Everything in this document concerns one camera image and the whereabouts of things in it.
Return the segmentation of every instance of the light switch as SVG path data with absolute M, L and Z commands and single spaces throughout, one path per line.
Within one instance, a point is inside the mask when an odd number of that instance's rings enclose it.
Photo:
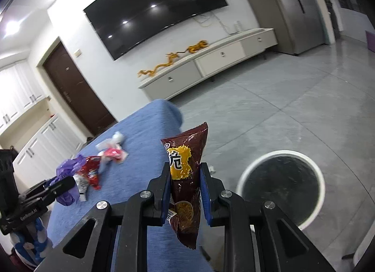
M 74 52 L 74 55 L 75 55 L 76 57 L 80 56 L 81 54 L 82 54 L 82 52 L 81 52 L 80 49 L 78 49 L 78 50 L 76 50 L 76 51 Z

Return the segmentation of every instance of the silver bolt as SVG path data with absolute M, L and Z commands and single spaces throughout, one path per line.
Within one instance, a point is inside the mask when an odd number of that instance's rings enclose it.
M 232 192 L 231 192 L 231 191 L 228 191 L 228 190 L 223 190 L 223 191 L 221 192 L 221 195 L 222 195 L 222 197 L 224 197 L 224 198 L 230 198 L 230 197 L 232 197 Z
M 151 192 L 150 191 L 141 191 L 139 194 L 141 198 L 150 198 L 151 197 Z
M 275 202 L 272 202 L 272 201 L 266 201 L 264 203 L 264 206 L 266 207 L 266 209 L 269 209 L 269 210 L 272 210 L 275 208 Z
M 108 203 L 107 203 L 107 201 L 104 201 L 104 200 L 99 201 L 96 204 L 96 208 L 99 209 L 99 210 L 105 209 L 107 206 L 108 206 Z

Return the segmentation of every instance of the white tv cabinet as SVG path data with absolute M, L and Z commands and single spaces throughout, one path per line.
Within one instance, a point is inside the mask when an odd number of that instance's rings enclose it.
M 138 88 L 143 89 L 151 100 L 168 100 L 274 45 L 277 40 L 273 29 L 257 28 L 231 35 L 181 58 L 153 77 L 146 77 Z

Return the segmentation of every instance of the brown snack package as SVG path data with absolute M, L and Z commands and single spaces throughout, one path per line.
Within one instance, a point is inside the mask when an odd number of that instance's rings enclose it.
M 169 156 L 172 179 L 167 219 L 179 241 L 190 249 L 196 248 L 201 219 L 199 164 L 208 129 L 204 122 L 161 140 Z

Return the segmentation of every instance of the yellow object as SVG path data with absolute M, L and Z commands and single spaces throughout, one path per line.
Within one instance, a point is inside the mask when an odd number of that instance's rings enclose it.
M 138 71 L 138 77 L 140 77 L 142 75 L 149 75 L 150 77 L 152 77 L 156 74 L 156 71 L 160 67 L 169 67 L 169 66 L 173 65 L 174 59 L 179 57 L 179 53 L 185 53 L 187 51 L 189 51 L 190 53 L 196 53 L 198 50 L 201 50 L 201 49 L 206 48 L 208 46 L 209 46 L 209 43 L 207 41 L 201 40 L 196 45 L 187 47 L 187 49 L 183 52 L 176 52 L 176 53 L 170 52 L 166 55 L 168 57 L 168 63 L 157 65 L 153 70 L 140 70 L 140 71 Z
M 190 148 L 182 145 L 177 148 L 168 148 L 167 151 L 172 180 L 188 178 L 191 173 L 191 167 L 188 164 L 191 157 Z

